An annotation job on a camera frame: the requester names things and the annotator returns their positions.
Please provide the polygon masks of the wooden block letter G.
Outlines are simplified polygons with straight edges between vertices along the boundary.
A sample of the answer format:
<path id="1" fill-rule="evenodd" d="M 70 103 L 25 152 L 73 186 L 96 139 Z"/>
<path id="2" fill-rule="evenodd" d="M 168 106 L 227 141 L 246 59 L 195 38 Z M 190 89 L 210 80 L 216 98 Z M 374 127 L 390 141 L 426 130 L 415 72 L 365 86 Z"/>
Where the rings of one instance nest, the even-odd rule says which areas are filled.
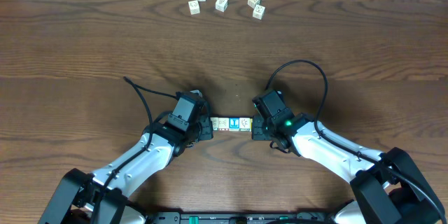
<path id="1" fill-rule="evenodd" d="M 212 127 L 213 127 L 213 131 L 217 131 L 218 130 L 219 118 L 218 117 L 210 117 L 210 119 L 211 119 L 211 124 L 212 124 Z"/>

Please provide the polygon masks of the wooden block letter A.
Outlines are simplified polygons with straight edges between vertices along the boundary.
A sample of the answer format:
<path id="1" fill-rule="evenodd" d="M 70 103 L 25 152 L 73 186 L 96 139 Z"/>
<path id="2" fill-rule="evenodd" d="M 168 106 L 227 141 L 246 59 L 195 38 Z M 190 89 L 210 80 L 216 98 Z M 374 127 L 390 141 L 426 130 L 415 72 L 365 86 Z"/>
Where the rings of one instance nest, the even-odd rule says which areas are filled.
<path id="1" fill-rule="evenodd" d="M 243 132 L 250 132 L 251 118 L 239 118 L 239 130 Z"/>

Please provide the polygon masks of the wooden block ladybug yellow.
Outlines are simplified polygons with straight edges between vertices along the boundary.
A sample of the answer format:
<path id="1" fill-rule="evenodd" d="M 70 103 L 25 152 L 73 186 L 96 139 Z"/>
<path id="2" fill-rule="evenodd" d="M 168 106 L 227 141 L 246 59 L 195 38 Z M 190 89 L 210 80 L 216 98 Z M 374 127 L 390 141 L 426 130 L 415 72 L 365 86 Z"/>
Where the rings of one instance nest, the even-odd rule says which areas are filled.
<path id="1" fill-rule="evenodd" d="M 219 131 L 229 131 L 230 130 L 230 119 L 229 118 L 219 118 L 218 119 L 218 130 Z"/>

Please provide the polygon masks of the wooden block blue top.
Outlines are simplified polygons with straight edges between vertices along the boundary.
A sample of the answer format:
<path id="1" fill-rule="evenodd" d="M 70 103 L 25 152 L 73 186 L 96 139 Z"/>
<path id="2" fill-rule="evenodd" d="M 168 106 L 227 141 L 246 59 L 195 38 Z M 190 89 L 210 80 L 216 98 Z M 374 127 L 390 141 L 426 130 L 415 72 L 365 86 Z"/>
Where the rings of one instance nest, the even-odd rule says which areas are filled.
<path id="1" fill-rule="evenodd" d="M 239 127 L 239 118 L 229 118 L 229 130 L 238 132 L 240 130 Z"/>

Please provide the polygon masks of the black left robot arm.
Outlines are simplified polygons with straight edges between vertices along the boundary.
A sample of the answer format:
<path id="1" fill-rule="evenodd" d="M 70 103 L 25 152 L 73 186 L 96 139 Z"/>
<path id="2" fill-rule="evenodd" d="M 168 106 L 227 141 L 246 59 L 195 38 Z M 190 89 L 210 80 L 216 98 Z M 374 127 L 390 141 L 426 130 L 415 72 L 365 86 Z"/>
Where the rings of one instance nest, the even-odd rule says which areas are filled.
<path id="1" fill-rule="evenodd" d="M 130 206 L 129 196 L 150 176 L 168 166 L 191 144 L 212 139 L 208 103 L 198 90 L 179 92 L 164 123 L 152 122 L 136 145 L 89 174 L 67 172 L 52 195 L 40 223 L 79 221 L 71 208 L 91 210 L 90 223 L 145 223 L 147 216 Z"/>

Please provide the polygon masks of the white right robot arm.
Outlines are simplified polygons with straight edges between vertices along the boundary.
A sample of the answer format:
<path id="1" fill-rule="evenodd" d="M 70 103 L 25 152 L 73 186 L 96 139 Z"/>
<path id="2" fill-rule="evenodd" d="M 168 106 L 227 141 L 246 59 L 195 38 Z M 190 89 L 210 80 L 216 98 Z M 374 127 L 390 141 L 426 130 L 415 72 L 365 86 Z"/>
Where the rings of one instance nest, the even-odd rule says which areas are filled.
<path id="1" fill-rule="evenodd" d="M 276 90 L 266 90 L 252 101 L 260 114 L 253 125 L 276 149 L 313 160 L 349 183 L 355 200 L 330 221 L 447 222 L 443 205 L 404 150 L 384 153 L 345 139 L 315 117 L 294 115 Z"/>

